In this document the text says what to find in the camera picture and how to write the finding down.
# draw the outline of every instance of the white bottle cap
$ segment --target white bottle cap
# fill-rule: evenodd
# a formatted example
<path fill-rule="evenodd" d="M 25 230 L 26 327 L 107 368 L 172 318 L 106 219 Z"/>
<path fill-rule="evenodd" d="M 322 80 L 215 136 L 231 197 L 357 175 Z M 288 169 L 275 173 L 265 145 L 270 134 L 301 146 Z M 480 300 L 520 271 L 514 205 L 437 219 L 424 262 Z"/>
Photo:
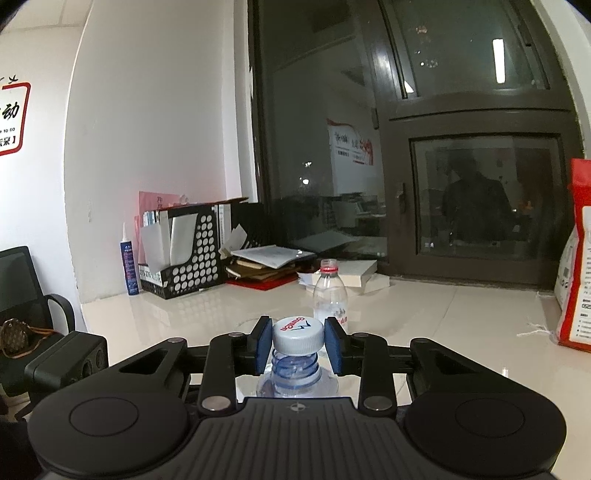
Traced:
<path fill-rule="evenodd" d="M 312 355 L 324 345 L 324 327 L 310 317 L 279 320 L 273 326 L 273 345 L 283 355 Z"/>

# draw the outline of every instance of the pink paper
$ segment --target pink paper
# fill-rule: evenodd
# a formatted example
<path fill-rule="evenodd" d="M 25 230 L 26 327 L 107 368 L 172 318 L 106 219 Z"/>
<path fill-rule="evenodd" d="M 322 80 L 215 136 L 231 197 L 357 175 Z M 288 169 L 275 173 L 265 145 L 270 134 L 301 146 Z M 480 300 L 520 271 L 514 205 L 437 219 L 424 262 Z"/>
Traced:
<path fill-rule="evenodd" d="M 135 237 L 138 240 L 138 262 L 145 263 L 146 256 L 139 229 L 144 226 L 144 213 L 152 210 L 173 207 L 175 205 L 186 205 L 188 203 L 185 195 L 174 195 L 169 193 L 139 193 L 139 216 L 134 218 Z"/>

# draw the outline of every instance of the door handle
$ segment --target door handle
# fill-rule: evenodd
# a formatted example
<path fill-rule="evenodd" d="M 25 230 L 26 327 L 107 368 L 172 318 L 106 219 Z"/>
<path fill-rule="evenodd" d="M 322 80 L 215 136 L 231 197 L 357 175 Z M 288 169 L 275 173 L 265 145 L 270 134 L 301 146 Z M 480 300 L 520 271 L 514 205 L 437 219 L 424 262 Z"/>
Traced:
<path fill-rule="evenodd" d="M 398 208 L 400 214 L 406 213 L 407 210 L 407 196 L 406 196 L 406 184 L 402 182 L 396 191 L 396 199 L 398 200 Z"/>

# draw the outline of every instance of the screw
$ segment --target screw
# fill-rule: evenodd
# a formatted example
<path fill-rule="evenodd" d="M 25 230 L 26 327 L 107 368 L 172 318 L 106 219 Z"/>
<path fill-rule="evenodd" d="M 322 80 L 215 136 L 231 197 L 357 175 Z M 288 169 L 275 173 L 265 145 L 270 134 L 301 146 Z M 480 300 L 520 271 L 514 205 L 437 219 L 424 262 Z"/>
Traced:
<path fill-rule="evenodd" d="M 363 401 L 363 405 L 365 406 L 365 408 L 368 408 L 369 410 L 385 411 L 389 408 L 392 408 L 394 404 L 392 403 L 392 400 L 390 400 L 388 397 L 381 397 L 377 395 L 374 397 L 366 398 Z"/>
<path fill-rule="evenodd" d="M 229 398 L 222 397 L 220 395 L 214 395 L 213 397 L 208 397 L 201 402 L 201 406 L 205 408 L 205 410 L 209 411 L 222 411 L 226 410 L 232 402 L 230 402 Z"/>

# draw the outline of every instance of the blue gripper pad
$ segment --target blue gripper pad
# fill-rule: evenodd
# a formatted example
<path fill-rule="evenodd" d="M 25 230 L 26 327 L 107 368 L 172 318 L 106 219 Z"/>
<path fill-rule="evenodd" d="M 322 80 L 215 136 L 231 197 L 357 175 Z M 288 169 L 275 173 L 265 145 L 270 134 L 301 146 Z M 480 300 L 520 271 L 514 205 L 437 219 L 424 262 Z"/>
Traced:
<path fill-rule="evenodd" d="M 256 374 L 262 375 L 265 373 L 265 367 L 267 366 L 267 359 L 269 358 L 269 353 L 271 352 L 271 346 L 273 344 L 273 322 L 269 317 L 267 318 L 267 322 L 263 327 L 261 335 L 258 338 L 258 343 L 256 346 Z"/>
<path fill-rule="evenodd" d="M 346 336 L 346 333 L 337 319 L 327 318 L 324 322 L 324 345 L 329 354 L 330 365 L 336 375 L 343 371 L 343 355 L 340 351 L 341 341 L 339 340 L 341 336 Z"/>

